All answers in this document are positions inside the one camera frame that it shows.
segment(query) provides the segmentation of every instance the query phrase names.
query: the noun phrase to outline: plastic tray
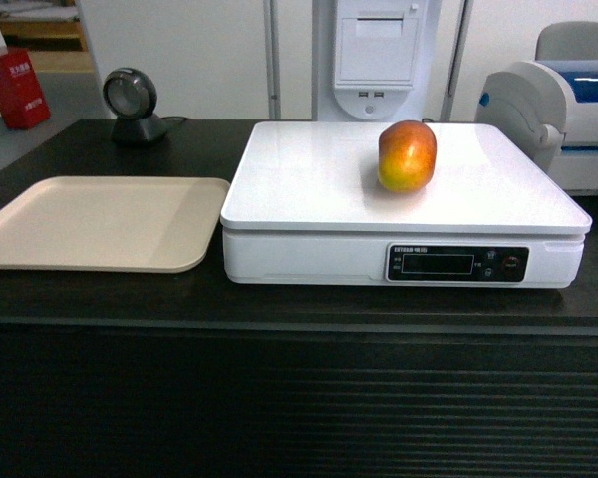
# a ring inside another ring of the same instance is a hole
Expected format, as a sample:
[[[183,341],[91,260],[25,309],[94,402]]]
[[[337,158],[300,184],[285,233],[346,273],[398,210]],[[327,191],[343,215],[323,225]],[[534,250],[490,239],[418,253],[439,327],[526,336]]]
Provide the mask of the plastic tray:
[[[175,273],[199,264],[229,183],[61,176],[0,210],[0,269]]]

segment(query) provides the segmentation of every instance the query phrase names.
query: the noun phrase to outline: red apple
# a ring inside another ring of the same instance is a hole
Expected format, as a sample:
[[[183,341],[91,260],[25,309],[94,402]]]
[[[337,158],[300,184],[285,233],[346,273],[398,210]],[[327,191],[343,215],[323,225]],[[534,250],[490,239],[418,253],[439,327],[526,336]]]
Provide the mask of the red apple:
[[[379,136],[379,182],[393,192],[412,192],[432,180],[437,138],[424,122],[399,121]]]

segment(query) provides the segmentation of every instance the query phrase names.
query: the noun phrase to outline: fire extinguisher box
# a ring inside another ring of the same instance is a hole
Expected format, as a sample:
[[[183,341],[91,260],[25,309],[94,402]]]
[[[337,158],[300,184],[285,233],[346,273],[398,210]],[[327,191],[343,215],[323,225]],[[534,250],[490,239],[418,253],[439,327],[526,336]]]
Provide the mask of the fire extinguisher box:
[[[0,114],[11,129],[29,129],[51,116],[24,48],[0,48]]]

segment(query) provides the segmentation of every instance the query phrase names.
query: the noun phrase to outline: gray floor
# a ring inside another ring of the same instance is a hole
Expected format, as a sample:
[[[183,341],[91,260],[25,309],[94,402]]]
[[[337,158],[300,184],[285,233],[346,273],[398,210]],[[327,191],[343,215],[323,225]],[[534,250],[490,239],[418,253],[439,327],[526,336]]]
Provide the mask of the gray floor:
[[[109,118],[92,73],[38,73],[51,118],[28,130],[9,130],[0,119],[0,170],[80,119]]]

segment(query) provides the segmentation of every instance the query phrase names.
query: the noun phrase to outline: lcd display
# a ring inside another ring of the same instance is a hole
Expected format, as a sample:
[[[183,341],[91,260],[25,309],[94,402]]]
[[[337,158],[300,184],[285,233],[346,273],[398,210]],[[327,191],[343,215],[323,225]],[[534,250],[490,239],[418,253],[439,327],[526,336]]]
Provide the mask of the lcd display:
[[[466,254],[403,254],[403,274],[471,274],[474,256]]]

